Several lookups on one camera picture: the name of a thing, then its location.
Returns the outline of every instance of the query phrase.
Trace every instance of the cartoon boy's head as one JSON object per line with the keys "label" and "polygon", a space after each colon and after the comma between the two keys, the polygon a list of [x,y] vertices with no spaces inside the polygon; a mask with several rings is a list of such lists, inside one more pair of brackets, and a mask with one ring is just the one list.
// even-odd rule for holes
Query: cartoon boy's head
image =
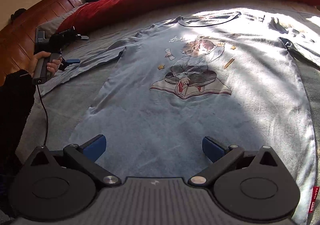
{"label": "cartoon boy's head", "polygon": [[182,53],[185,53],[192,57],[198,57],[204,54],[209,54],[215,45],[210,40],[194,40],[188,42],[182,49]]}

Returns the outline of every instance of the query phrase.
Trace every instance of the red shoe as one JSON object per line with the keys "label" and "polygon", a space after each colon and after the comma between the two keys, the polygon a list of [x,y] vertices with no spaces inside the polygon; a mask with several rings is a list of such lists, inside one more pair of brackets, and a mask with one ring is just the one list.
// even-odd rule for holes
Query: red shoe
{"label": "red shoe", "polygon": [[183,91],[183,84],[181,81],[179,81],[178,85],[176,86],[176,93],[180,95],[182,91]]}
{"label": "red shoe", "polygon": [[203,92],[204,91],[204,86],[196,86],[199,90],[199,92]]}

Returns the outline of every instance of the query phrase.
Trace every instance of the white logo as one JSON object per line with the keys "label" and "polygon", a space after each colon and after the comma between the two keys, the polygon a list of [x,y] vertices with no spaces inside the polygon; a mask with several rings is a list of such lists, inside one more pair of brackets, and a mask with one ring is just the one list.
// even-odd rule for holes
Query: white logo
{"label": "white logo", "polygon": [[159,181],[155,180],[154,182],[151,182],[151,184],[153,184],[154,186],[157,185],[157,183],[160,183]]}

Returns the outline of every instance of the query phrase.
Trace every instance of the human hand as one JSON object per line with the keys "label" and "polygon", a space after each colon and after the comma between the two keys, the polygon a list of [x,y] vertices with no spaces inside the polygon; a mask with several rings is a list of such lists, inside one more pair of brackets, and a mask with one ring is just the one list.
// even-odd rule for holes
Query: human hand
{"label": "human hand", "polygon": [[[45,51],[38,52],[37,54],[33,55],[31,60],[29,61],[29,64],[27,65],[26,71],[33,77],[38,60],[41,58],[49,57],[50,55],[51,53]],[[52,60],[52,63],[47,63],[47,71],[55,74],[58,71],[61,62],[62,58],[60,58],[59,60]]]}
{"label": "human hand", "polygon": [[225,45],[226,43],[225,42],[219,42],[218,44],[217,44],[217,47],[224,47],[224,45]]}
{"label": "human hand", "polygon": [[190,78],[188,78],[188,77],[182,78],[182,79],[181,79],[181,83],[183,84],[182,88],[187,87],[188,84],[189,84],[189,81],[190,81]]}

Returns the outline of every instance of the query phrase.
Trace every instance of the cartoon boy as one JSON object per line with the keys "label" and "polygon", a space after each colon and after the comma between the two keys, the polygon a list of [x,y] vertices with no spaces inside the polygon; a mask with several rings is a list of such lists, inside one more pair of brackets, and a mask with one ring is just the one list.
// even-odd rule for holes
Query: cartoon boy
{"label": "cartoon boy", "polygon": [[172,67],[164,80],[176,85],[175,91],[181,94],[187,86],[196,86],[199,92],[204,86],[216,80],[217,74],[209,70],[208,63],[224,52],[224,42],[214,45],[210,40],[198,39],[187,43],[182,50],[185,54]]}

